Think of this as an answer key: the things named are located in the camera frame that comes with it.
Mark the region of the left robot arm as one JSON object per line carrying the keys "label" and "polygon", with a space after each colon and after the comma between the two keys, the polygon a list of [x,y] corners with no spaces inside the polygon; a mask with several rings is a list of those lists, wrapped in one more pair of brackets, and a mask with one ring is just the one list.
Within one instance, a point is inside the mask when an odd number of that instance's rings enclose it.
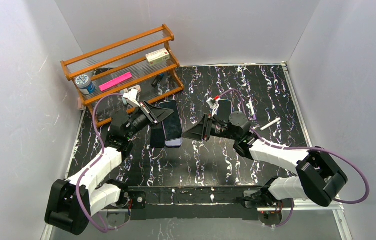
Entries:
{"label": "left robot arm", "polygon": [[134,112],[115,112],[105,139],[100,139],[100,153],[83,169],[67,179],[56,180],[50,190],[44,220],[47,224],[80,235],[93,216],[119,202],[125,184],[104,178],[117,168],[133,148],[131,139],[145,127],[162,123],[172,109],[155,107],[147,102],[137,104]]}

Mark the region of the lavender phone case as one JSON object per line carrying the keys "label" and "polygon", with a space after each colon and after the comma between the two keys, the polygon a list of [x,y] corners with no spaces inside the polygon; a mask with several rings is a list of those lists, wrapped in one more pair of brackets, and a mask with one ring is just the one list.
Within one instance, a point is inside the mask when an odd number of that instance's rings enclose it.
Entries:
{"label": "lavender phone case", "polygon": [[182,138],[176,138],[165,141],[165,147],[167,148],[179,148],[182,145]]}

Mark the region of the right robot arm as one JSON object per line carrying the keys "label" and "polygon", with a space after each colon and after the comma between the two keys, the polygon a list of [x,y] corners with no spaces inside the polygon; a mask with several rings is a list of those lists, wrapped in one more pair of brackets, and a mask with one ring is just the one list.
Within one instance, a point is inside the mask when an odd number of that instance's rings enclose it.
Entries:
{"label": "right robot arm", "polygon": [[224,121],[205,114],[199,123],[183,132],[182,137],[199,142],[210,137],[230,139],[234,141],[233,149],[239,156],[264,161],[294,174],[288,178],[273,177],[252,196],[244,198],[259,205],[303,199],[327,207],[348,181],[322,148],[289,149],[260,140],[251,131],[251,122],[239,111],[231,113]]}

